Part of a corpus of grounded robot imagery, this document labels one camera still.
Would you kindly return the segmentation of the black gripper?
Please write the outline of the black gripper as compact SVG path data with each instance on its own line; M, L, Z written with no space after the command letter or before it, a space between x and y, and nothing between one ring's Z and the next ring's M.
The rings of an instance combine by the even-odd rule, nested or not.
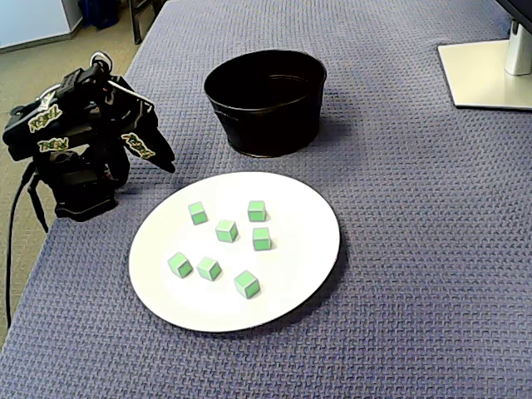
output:
M135 92L107 65L85 70L85 123L94 131L121 135L134 155L169 173L175 172L175 153L159 130L153 102Z

